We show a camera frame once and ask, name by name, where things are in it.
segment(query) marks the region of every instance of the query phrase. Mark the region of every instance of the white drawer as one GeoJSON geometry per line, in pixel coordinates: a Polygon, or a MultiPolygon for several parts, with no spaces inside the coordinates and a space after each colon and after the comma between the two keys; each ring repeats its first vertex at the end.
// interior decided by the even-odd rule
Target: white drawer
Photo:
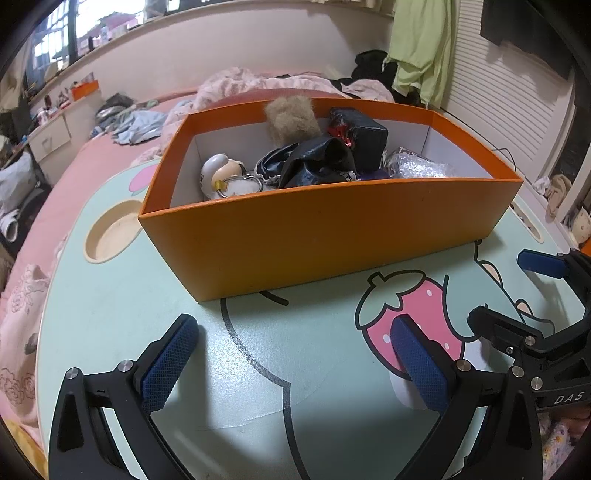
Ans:
{"type": "Polygon", "coordinates": [[[62,116],[39,127],[38,131],[33,132],[32,135],[33,137],[29,139],[29,146],[38,162],[70,141],[70,132],[62,116]]]}

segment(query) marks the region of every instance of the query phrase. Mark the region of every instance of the louvered door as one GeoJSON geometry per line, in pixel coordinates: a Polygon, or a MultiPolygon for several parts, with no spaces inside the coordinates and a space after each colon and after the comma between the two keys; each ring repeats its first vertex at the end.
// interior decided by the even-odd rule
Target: louvered door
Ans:
{"type": "Polygon", "coordinates": [[[482,0],[458,3],[453,70],[442,107],[497,148],[508,148],[517,168],[535,181],[559,153],[573,81],[510,43],[498,47],[481,37],[482,0]]]}

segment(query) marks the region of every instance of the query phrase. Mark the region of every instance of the black wrapped object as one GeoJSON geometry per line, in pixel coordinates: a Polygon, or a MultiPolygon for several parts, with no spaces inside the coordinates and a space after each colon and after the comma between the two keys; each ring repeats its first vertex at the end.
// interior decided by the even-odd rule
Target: black wrapped object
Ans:
{"type": "Polygon", "coordinates": [[[254,176],[261,179],[265,185],[276,186],[281,178],[281,172],[283,171],[285,161],[290,157],[297,146],[298,144],[294,143],[270,151],[256,163],[254,176]]]}
{"type": "Polygon", "coordinates": [[[388,129],[355,108],[332,108],[328,132],[352,150],[357,172],[379,169],[388,141],[388,129]]]}
{"type": "Polygon", "coordinates": [[[302,142],[285,161],[277,188],[355,179],[353,154],[340,138],[323,135],[302,142]]]}

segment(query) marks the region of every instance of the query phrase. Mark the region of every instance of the bubble wrap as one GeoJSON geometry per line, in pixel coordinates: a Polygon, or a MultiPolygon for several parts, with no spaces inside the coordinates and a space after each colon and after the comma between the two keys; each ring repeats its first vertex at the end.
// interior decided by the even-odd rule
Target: bubble wrap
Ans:
{"type": "Polygon", "coordinates": [[[384,162],[391,179],[445,179],[456,177],[446,163],[436,163],[413,153],[393,153],[384,162]]]}

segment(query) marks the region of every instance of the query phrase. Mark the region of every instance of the yellow tag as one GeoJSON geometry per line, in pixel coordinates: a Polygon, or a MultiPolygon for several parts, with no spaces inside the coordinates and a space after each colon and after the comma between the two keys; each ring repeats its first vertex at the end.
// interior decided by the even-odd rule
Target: yellow tag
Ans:
{"type": "Polygon", "coordinates": [[[223,180],[216,180],[213,186],[216,190],[220,190],[221,192],[226,190],[226,182],[223,180]]]}

